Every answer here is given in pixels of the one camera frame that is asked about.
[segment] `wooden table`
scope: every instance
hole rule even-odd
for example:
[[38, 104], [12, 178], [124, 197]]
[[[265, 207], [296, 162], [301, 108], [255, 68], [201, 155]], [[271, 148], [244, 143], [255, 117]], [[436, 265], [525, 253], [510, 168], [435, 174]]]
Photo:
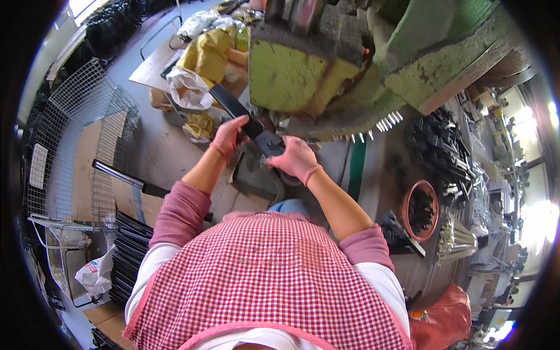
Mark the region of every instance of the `wooden table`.
[[[186, 44], [181, 44], [180, 39], [173, 36], [170, 40], [164, 41], [160, 47], [158, 47], [144, 62], [136, 68], [132, 75], [128, 78], [130, 81], [145, 85], [147, 87], [155, 88], [170, 94], [169, 87], [167, 86], [167, 81], [160, 76], [160, 73], [165, 69], [165, 65], [173, 57], [176, 50], [169, 47], [182, 49], [186, 47]], [[241, 66], [237, 63], [228, 61], [227, 66], [236, 69], [239, 73], [239, 78], [233, 83], [223, 81], [222, 85], [235, 97], [239, 97], [245, 87], [248, 84], [248, 74], [247, 67]]]

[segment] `white plastic bag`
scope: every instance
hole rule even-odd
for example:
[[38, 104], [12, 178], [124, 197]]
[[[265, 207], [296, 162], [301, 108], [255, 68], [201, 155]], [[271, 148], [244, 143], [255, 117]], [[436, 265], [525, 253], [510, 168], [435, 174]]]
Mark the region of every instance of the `white plastic bag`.
[[222, 15], [212, 22], [214, 28], [227, 30], [231, 26], [235, 26], [235, 20], [230, 15]]
[[196, 38], [202, 31], [208, 27], [220, 14], [216, 10], [198, 11], [187, 20], [177, 31], [179, 36], [188, 36], [191, 39]]
[[[179, 67], [173, 67], [166, 76], [171, 97], [179, 106], [194, 110], [207, 110], [212, 106], [213, 98], [208, 85], [202, 78]], [[181, 94], [178, 89], [186, 87]]]
[[94, 297], [111, 289], [114, 250], [115, 245], [105, 255], [90, 261], [76, 272], [76, 280]]
[[61, 230], [55, 227], [51, 227], [50, 230], [53, 235], [58, 238], [61, 246], [84, 249], [89, 247], [91, 244], [91, 238], [82, 231], [66, 229]]

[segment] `forearm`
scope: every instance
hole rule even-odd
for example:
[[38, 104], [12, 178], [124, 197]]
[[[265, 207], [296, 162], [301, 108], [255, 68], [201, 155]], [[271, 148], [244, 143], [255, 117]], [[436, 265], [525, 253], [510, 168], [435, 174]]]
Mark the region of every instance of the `forearm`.
[[181, 180], [201, 192], [211, 194], [226, 164], [225, 158], [215, 148], [210, 147]]
[[372, 225], [367, 213], [323, 169], [311, 174], [307, 187], [319, 201], [337, 241]]

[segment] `metal rods bundle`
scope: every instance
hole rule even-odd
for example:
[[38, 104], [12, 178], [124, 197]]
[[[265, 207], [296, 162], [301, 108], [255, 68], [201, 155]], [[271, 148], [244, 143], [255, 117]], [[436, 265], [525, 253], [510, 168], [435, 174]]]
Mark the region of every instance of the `metal rods bundle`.
[[453, 214], [448, 214], [441, 226], [437, 247], [439, 266], [474, 254], [478, 249], [478, 243], [477, 238], [456, 220]]

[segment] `pink glove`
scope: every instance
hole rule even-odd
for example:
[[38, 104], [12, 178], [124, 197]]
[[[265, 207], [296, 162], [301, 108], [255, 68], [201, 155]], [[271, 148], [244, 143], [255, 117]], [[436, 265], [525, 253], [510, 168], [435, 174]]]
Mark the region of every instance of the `pink glove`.
[[249, 140], [249, 137], [241, 130], [241, 127], [248, 121], [249, 116], [242, 115], [223, 123], [209, 146], [215, 148], [229, 162], [235, 149]]
[[307, 187], [311, 174], [323, 167], [317, 163], [315, 154], [304, 140], [295, 136], [283, 136], [282, 138], [286, 144], [286, 150], [281, 156], [268, 158], [267, 165], [297, 177]]

